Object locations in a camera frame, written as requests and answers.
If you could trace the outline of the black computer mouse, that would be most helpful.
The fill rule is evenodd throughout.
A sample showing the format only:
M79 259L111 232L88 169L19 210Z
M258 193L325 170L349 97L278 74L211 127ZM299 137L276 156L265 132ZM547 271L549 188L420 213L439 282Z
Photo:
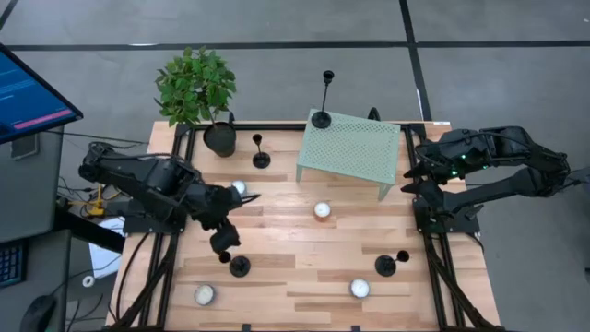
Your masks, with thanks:
M56 299L52 295L35 298L21 318L19 332L45 332L55 306Z

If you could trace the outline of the black aluminium rig frame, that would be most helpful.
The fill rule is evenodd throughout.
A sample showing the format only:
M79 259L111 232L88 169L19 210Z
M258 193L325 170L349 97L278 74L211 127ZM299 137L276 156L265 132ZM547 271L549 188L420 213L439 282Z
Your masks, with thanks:
M222 159L200 134L182 138L163 122L153 126L149 150L183 152L212 184L243 180L253 203L234 210L250 272L231 275L212 252L208 234L188 222L176 236L131 235L112 296L108 332L492 332L501 327L482 248L458 232L430 235L415 221L414 197L401 191L398 176L384 200L376 184L328 172L306 170L296 181L302 121L236 125L237 149ZM253 165L257 146L270 156L265 169ZM328 220L313 207L326 202ZM398 262L392 277L374 263L380 255ZM353 279L366 279L371 293L356 299ZM195 289L215 288L208 306L195 302Z

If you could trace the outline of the computer monitor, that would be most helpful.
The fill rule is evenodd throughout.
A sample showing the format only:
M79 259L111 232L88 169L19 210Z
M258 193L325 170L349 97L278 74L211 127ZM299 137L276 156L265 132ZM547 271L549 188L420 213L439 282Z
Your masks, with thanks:
M0 145L84 118L84 114L0 43Z

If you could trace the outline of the white wax candle jar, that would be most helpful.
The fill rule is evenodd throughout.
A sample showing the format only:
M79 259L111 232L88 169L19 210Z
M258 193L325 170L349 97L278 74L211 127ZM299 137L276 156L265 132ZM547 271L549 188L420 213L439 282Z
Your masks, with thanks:
M365 299L371 293L371 285L366 279L353 279L349 283L349 292L356 299Z
M215 301L215 288L209 284L203 284L195 289L195 302L200 306L208 306Z

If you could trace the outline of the short black candlestick holder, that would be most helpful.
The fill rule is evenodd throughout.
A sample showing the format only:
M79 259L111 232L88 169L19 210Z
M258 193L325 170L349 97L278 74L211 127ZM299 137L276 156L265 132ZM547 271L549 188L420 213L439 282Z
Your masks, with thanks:
M253 142L257 146L257 152L253 156L253 165L258 169L265 169L270 164L270 156L261 149L262 136L260 134L253 135Z

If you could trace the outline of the green perforated metal riser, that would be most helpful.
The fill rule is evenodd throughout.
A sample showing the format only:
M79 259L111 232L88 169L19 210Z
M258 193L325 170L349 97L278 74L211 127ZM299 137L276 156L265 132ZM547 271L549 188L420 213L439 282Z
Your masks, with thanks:
M311 109L296 163L296 181L305 169L345 175L377 183L378 199L384 200L395 185L401 126L327 112L331 124L324 129L312 124Z

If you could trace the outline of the office desk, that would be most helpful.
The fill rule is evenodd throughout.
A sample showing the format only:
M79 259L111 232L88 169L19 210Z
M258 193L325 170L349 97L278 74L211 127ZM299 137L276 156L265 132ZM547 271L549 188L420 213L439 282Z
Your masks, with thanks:
M21 160L10 158L8 144L0 145L0 243L28 241L25 280L0 289L0 332L18 332L24 313L42 295L55 299L46 332L65 332L71 233L53 229L63 131L59 126L39 133L39 152Z

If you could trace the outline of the tall black candlestick holder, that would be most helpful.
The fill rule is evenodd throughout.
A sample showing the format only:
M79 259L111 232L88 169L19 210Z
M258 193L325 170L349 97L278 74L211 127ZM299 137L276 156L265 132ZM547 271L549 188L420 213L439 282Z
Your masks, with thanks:
M312 116L312 124L316 128L324 129L324 128L327 128L331 124L331 116L325 111L325 101L326 101L328 87L331 84L334 77L335 77L335 73L331 70L325 70L323 72L324 96L323 96L322 107L321 107L320 111L315 112Z

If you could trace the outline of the black keyboard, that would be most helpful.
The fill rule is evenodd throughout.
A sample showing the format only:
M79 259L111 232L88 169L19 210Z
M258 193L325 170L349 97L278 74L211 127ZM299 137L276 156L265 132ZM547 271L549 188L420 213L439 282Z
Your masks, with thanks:
M0 243L0 289L26 279L28 244L26 240Z

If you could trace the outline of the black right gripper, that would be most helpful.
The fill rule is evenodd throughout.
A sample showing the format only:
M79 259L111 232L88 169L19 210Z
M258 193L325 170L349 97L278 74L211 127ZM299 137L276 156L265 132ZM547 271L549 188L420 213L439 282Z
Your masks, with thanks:
M425 141L417 146L419 163L404 174L405 178L427 176L437 183L464 179L470 172L467 164L469 133L445 133L437 142ZM417 181L401 188L404 193L426 196L433 193L433 181Z

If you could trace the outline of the potted green plant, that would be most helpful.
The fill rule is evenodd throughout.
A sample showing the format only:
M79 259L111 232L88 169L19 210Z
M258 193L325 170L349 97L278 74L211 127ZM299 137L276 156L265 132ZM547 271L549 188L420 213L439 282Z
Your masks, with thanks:
M155 102L170 126L195 128L206 121L206 147L221 158L235 152L237 134L228 118L236 77L226 60L205 47L187 47L158 71L155 84Z

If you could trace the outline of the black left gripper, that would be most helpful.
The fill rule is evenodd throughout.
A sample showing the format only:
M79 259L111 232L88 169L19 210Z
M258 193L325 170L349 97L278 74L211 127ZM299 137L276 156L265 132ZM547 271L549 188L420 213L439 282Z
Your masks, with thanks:
M209 242L215 253L240 246L237 228L227 222L229 212L242 206L242 197L234 186L191 184L188 188L188 214L199 221L204 230L216 230Z

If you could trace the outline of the white paper sheet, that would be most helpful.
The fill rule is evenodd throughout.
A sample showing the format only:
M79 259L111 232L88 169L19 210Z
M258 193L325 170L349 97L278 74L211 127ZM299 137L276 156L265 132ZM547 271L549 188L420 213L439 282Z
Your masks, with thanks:
M99 223L99 226L120 235L123 235L124 218L106 219ZM114 251L104 249L96 244L88 245L90 260L92 264L94 279L105 278L119 270L121 264L121 255Z

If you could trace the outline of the black desk support beam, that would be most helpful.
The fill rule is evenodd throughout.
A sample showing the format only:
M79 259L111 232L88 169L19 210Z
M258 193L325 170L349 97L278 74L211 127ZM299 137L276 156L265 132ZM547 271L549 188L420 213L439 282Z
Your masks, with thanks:
M124 249L125 238L120 233L102 228L59 207L54 210L53 230L69 230L79 240L96 244L118 254L121 254Z

